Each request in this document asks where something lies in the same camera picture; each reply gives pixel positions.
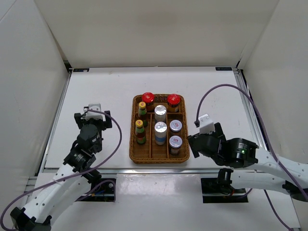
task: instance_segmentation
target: metal frame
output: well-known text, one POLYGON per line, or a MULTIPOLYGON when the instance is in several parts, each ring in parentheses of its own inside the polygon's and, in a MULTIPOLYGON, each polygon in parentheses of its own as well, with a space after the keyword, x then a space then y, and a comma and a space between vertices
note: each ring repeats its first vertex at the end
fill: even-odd
MULTIPOLYGON (((244 82, 244 78, 241 74, 241 72, 234 68, 233 69, 234 72, 234 76, 237 82, 237 85, 239 88, 243 89, 245 92, 249 93, 249 90, 247 89, 245 82, 244 82)), ((55 173, 57 172, 58 168, 45 168, 45 164, 46 164, 46 160, 47 160, 47 156, 48 156, 48 152, 49 152, 49 148, 55 133, 55 129, 57 126, 57 122, 61 113, 61 109, 62 109, 62 105, 65 99, 65 95, 66 95, 66 91, 69 85, 69 80, 71 78, 71 73, 69 74, 69 78, 65 84, 65 88, 63 90, 63 93, 61 95, 61 100, 57 109, 57 113, 56 113, 56 117, 51 129, 51 134, 50 137, 48 139, 48 143, 46 145, 46 149, 44 152, 44 156, 42 159, 42 164, 40 166, 39 169, 39 173, 41 172, 45 172, 45 173, 55 173)), ((250 102, 241 94, 241 98, 242 98, 242 102, 244 105, 244 109, 248 118, 248 122, 249 122, 249 126, 250 129, 252 131, 252 135, 254 140, 256 141, 256 143, 260 146, 266 149, 266 145, 265 145, 265 141, 263 139, 262 136, 262 132, 260 129, 260 126, 258 124, 257 121, 257 117, 255 114, 255 111, 252 108, 252 105, 250 104, 250 102)), ((209 169, 209 170, 204 170, 204 169, 138 169, 138 170, 134 170, 134 169, 101 169, 99 170, 99 172, 101 174, 206 174, 206 173, 217 173, 219 171, 219 168, 217 169, 209 169)))

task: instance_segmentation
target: basket divider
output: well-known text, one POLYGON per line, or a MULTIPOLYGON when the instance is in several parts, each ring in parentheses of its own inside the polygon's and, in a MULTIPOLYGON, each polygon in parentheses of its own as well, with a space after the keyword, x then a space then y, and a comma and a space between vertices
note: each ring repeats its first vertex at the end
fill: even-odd
POLYGON ((167 137, 166 137, 166 144, 167 144, 167 159, 170 159, 169 155, 169 126, 168 126, 168 113, 166 114, 166 124, 167 124, 167 137))
POLYGON ((149 153, 149 158, 152 158, 152 117, 153 114, 150 114, 150 122, 148 123, 148 126, 150 126, 150 137, 149 137, 149 142, 150 142, 150 153, 149 153))

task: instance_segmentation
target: glass jar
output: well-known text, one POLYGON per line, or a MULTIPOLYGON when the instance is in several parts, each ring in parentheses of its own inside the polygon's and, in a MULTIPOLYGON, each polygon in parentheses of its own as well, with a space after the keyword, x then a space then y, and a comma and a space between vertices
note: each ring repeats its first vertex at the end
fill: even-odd
POLYGON ((143 126, 143 121, 138 119, 136 121, 136 140, 139 144, 144 144, 146 142, 146 134, 143 126))
POLYGON ((169 139, 169 152, 171 155, 180 154, 180 148, 182 146, 182 139, 180 136, 171 136, 169 139))
POLYGON ((156 106, 155 110, 155 123, 166 122, 167 109, 163 105, 156 106))
POLYGON ((168 95, 168 97, 167 97, 168 111, 169 112, 178 112, 180 101, 181 101, 181 97, 179 95, 177 95, 177 94, 168 95))
POLYGON ((148 126, 148 115, 145 108, 145 102, 139 103, 139 110, 138 110, 138 119, 143 121, 143 126, 146 128, 148 126))
POLYGON ((182 123, 179 120, 172 120, 170 122, 170 136, 179 136, 182 130, 182 123))
POLYGON ((146 92, 142 95, 142 101, 145 102, 146 104, 146 110, 147 112, 152 112, 154 111, 154 95, 150 92, 146 92))
POLYGON ((154 127, 155 142, 158 145, 163 145, 167 138, 167 124, 164 122, 157 122, 154 127))

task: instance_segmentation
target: red lid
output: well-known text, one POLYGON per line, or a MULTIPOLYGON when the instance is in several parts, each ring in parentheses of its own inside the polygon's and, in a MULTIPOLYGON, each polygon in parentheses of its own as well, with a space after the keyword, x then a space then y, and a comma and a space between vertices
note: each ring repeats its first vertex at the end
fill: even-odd
POLYGON ((180 103, 181 97, 177 94, 171 94, 168 96, 167 101, 171 105, 176 105, 180 103))
POLYGON ((142 101, 145 103, 151 103, 154 101, 154 95, 150 92, 146 92, 142 95, 142 101))

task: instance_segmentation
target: wicker basket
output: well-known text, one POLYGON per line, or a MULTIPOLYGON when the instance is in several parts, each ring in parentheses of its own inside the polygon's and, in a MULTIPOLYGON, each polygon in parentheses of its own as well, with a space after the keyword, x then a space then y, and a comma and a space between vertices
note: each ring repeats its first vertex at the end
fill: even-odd
MULTIPOLYGON (((167 140, 164 145, 157 145, 155 142, 154 126, 155 118, 154 113, 148 113, 148 126, 145 128, 146 131, 146 143, 138 144, 135 136, 135 122, 138 119, 138 104, 141 102, 141 95, 137 95, 133 99, 132 115, 131 115, 131 127, 130 127, 130 142, 129 142, 129 157, 136 164, 178 164, 183 163, 189 158, 189 146, 186 122, 186 111, 185 101, 182 96, 179 104, 179 112, 169 113, 167 112, 167 140), (179 155, 171 155, 168 149, 168 142, 170 138, 170 127, 169 124, 172 120, 177 119, 181 121, 183 127, 180 132, 180 137, 183 140, 183 144, 180 148, 179 155)), ((155 94, 154 106, 164 105, 167 108, 167 97, 168 94, 155 94)))

